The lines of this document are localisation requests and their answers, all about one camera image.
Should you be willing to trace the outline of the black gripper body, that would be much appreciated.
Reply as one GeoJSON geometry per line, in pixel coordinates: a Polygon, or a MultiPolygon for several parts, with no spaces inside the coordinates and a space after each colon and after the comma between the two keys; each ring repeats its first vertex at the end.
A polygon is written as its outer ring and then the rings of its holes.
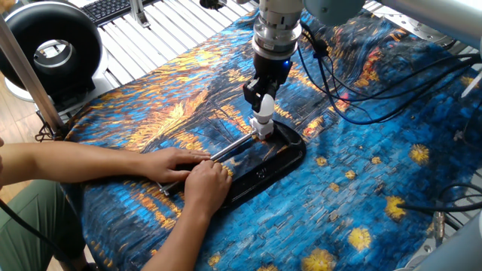
{"type": "Polygon", "coordinates": [[[255,67],[254,79],[267,79],[282,85],[286,82],[293,62],[290,58],[273,60],[255,53],[253,64],[255,67]]]}

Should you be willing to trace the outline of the person's left hand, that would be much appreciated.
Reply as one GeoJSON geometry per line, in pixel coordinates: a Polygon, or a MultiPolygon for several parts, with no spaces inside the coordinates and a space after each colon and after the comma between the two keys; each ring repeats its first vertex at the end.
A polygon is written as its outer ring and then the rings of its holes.
{"type": "Polygon", "coordinates": [[[179,169],[181,165],[199,164],[210,159],[210,154],[179,148],[165,148],[148,154],[141,154],[137,174],[157,183],[184,181],[189,169],[179,169]]]}

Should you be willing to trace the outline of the person's right hand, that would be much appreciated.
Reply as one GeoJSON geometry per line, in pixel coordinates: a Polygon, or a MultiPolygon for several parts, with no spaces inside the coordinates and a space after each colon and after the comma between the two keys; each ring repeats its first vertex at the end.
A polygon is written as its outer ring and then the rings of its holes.
{"type": "Polygon", "coordinates": [[[225,201],[231,183],[231,176],[220,163],[201,162],[185,181],[182,214],[211,218],[225,201]]]}

